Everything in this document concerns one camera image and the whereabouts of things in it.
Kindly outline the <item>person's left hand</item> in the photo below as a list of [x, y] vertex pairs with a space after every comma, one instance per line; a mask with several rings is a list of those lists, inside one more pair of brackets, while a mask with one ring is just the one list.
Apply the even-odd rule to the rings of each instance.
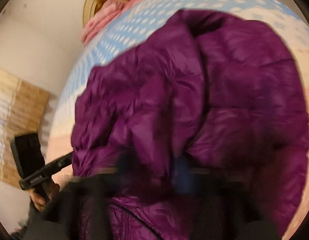
[[[59, 192], [60, 186], [59, 184], [51, 180], [48, 184], [48, 189], [49, 189], [49, 195], [48, 195], [49, 199], [52, 200], [54, 196]], [[36, 209], [39, 211], [43, 211], [48, 202], [41, 195], [39, 195], [34, 189], [28, 190], [28, 193]]]

